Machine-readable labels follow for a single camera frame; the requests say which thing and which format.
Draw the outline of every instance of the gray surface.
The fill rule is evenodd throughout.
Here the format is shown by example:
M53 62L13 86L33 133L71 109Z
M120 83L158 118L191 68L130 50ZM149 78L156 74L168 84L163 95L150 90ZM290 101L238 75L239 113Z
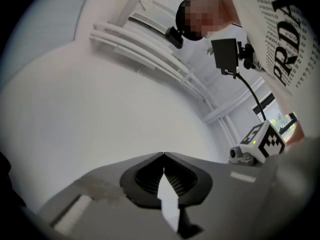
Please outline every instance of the gray surface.
M320 139L306 139L288 153L269 157L261 168L219 164L172 153L207 171L213 186L201 205L187 207L192 224L203 228L193 240L261 239L289 223L308 203L320 168ZM149 154L95 169L52 198L40 215L48 221L53 207L63 209L66 199L86 194L95 199L83 213L74 239L180 239L160 210L139 208L119 186L122 173L155 155ZM231 172L257 177L248 183Z
M48 223L77 195L92 197L72 234L74 239L181 239L165 222L162 212L139 208L127 199L120 187L120 177L133 165L155 155L149 154L123 162L95 169L49 200L39 215ZM172 153L201 169L213 179L213 187L203 205L187 208L191 223L201 226L204 231L195 239L206 239L210 228L220 219L220 213L227 209L236 196L244 193L252 183L230 177L231 171L257 176L258 168L228 165L195 159Z

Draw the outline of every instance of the ceiling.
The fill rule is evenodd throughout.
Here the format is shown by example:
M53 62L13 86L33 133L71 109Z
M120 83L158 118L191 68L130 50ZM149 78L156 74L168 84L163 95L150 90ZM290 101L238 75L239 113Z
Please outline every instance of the ceiling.
M133 12L136 12L163 26L164 29L167 29L175 26L175 13L183 0L136 1L133 8L127 9L127 11L122 10L119 14L119 7L125 4L126 1L128 0L117 0L115 8L118 10L116 16L113 16L113 19L119 19L121 15L128 17L128 15L130 16ZM131 30L138 29L173 50L174 54L180 58L188 68L194 69L193 74L208 89L217 107L225 105L230 102L230 100L235 99L235 96L247 90L241 81L234 80L231 76L221 75L221 70L216 68L215 56L207 54L208 48L211 47L211 40L236 38L236 40L241 41L242 46L244 46L244 44L247 43L247 34L241 27L230 25L226 29L212 34L208 39L203 38L196 42L184 38L182 49L175 48L164 36L156 34L135 22L127 21L123 27L130 27ZM239 71L249 84L255 83L259 78L253 70L246 70L241 62L239 63Z

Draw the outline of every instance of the white pipe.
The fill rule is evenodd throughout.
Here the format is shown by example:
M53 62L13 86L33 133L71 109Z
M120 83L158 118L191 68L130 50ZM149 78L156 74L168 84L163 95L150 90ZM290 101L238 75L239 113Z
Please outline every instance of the white pipe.
M113 47L118 47L118 44L117 44L117 43L115 43L115 42L110 42L110 41L108 41L108 40L102 39L102 38L97 37L97 36L95 36L95 35L94 35L94 36L93 36L93 35L90 35L89 38L90 38L90 39L93 39L93 40L98 40L98 41L100 41L100 42L104 42L105 44L110 45L110 46L113 46Z
M241 138L240 138L240 135L239 135L239 133L238 133L238 131L237 131L235 125L234 125L234 122L232 122L232 120L231 120L231 118L230 118L230 116L228 114L225 116L225 119L229 123L231 131L233 131L233 134L235 136L236 142L238 144L241 141Z
M212 106L212 104L207 98L204 100L204 102L207 104L211 112L215 110L215 108Z
M265 81L262 79L262 77L259 76L257 81L255 81L253 84L252 84L252 82L253 81L250 81L249 85L251 86L252 90L255 92L264 84ZM202 121L207 124L212 124L214 121L226 116L232 110L234 110L237 106L242 104L246 99L248 99L252 95L251 92L246 87L244 87L242 89L243 90L246 89L246 90L243 93L241 93L241 91L238 91L238 93L241 93L240 95L237 95L236 98L232 97L231 99L226 101L224 104L219 106L213 112L210 112L208 115L206 115L202 119Z
M124 55L132 60L135 60L145 66L147 66L148 68L154 70L157 67L157 64L155 64L153 61L151 61L150 59L141 56L140 54L125 48L124 46L119 45L118 47L116 47L114 49L114 51L118 54Z
M222 131L223 131L223 133L224 133L224 135L225 135L225 137L226 137L226 140L227 140L228 143L229 143L230 148L234 147L234 145L233 145L233 143L232 143L232 140L231 140L231 138L230 138L230 136L229 136L229 134L228 134L228 132L227 132L227 130L226 130L226 128L225 128L225 126L224 126L224 124L222 123L222 121L221 121L220 118L219 118L219 120L218 120L218 123L219 123L220 127L222 128Z
M163 49L159 48L157 45L155 45L154 43L152 43L151 41L141 37L138 34L132 33L131 31L124 29L122 27L118 27L116 25L112 25L106 22L102 22L102 21L97 21L93 24L95 27L103 27L112 31L116 31L122 35L125 35L129 38L132 38L138 42L140 42L141 44L144 44L145 46L148 46L149 48L151 48L152 50L156 51L157 53L159 53L160 55L162 55L163 57L165 57L166 59L168 59L170 62L172 62L173 64L175 64L179 69L182 69L186 74L190 73L190 69L187 68L185 65L183 65L178 59L176 59L175 57L173 57L171 54L168 54L167 52L165 52ZM208 89L206 88L206 86L193 74L190 74L190 78L193 79L199 86L201 86L207 93L208 97L210 98L210 102L212 103L212 105L214 107L217 107L217 104L214 101L214 98L211 96L211 93L208 91Z
M131 50L134 50L134 51L146 56L147 58L156 62L160 66L164 67L166 70L168 70L172 74L176 75L180 80L182 80L184 78L181 74L179 74L177 71L175 71L171 66L169 66L167 63L165 63L163 60L159 59L157 56L146 51L145 49L137 46L136 44L133 44L127 40L124 40L124 39L118 37L118 36L108 34L108 33L102 32L102 31L98 31L98 30L92 30L90 34L92 36L97 36L97 37L100 37L103 39L107 39L111 42L115 42L115 43L118 43L119 45L123 45L127 48L130 48Z
M171 57L171 54L173 53L173 51L171 49L169 49L168 47L166 47L164 44L163 44L164 47L159 47L158 43L155 44L155 42L147 40L147 39L141 37L141 35L133 33L125 28L122 28L122 27L119 27L119 26L116 26L116 25L113 25L110 23L106 23L103 21L97 21L97 22L93 23L93 26L102 27L102 28L105 28L108 30L116 31L122 35L125 35L129 38L132 38L132 39L138 41L141 44L144 44L145 46L148 46L149 48L151 48L152 50L156 51L157 53L161 54L164 57L168 57L168 56Z
M126 49L125 47L123 47L123 46L121 46L121 45L118 45L118 44L116 44L116 43L114 43L114 42L112 42L112 41L108 41L108 40L106 40L106 39L100 38L100 37L98 37L98 36L96 36L96 35L90 35L89 38L90 38L90 39L97 40L97 41L100 41L100 42L105 43L105 44L108 44L108 45L111 45L111 46L113 46L113 47L118 47L118 48L121 48L121 49ZM127 50L127 51L130 51L131 54L134 54L135 56L140 56L139 54L137 54L137 53L134 52L134 51L131 51L131 50L129 50L129 49L126 49L126 50ZM155 64L155 66L156 66L157 69L163 71L164 73L170 75L172 78L174 78L174 79L176 79L177 81L181 82L181 79L180 79L176 74L174 74L174 73L172 73L172 72L164 69L163 67L161 67L161 66L159 66L159 65L157 65L157 64ZM201 97L202 99L205 99L205 98L200 94L200 92L199 92L191 83L186 82L186 83L185 83L185 86L186 86L189 90L191 90L194 94L196 94L198 97Z
M170 14L172 17L176 18L176 12L168 7L166 7L165 5L163 5L162 3L156 1L156 0L152 0L152 4L155 6L158 6L159 8L163 8L163 10L165 10L168 14Z
M168 13L167 11L165 11L165 10L161 9L160 7L154 5L153 3L150 3L150 2L145 1L145 0L138 0L138 1L142 1L142 2L146 3L147 5L150 5L150 6L154 7L154 8L156 8L156 9L158 9L159 11L165 13L166 15L169 15L169 16L170 16L171 18L173 18L173 19L176 18L176 17L174 17L173 15L171 15L170 13Z
M221 123L224 125L225 130L226 130L226 132L228 133L228 135L229 135L229 137L230 137L230 140L231 140L231 142L232 142L232 145L233 145L233 147L234 147L234 146L236 145L236 142L235 142L235 140L234 140L234 137L232 136L232 134L231 134L231 132L230 132L230 130L229 130L229 128L228 128L225 120L224 120L223 118L220 118L220 120L221 120Z
M152 36L144 33L143 31L137 29L136 27L133 27L129 24L126 24L123 26L123 29L128 30L132 33L136 33L138 36L143 37L145 39L149 39L153 44L160 47L161 49L165 50L168 54L172 54L174 51L171 50L168 46L166 46L164 43L158 41L157 39L153 38Z

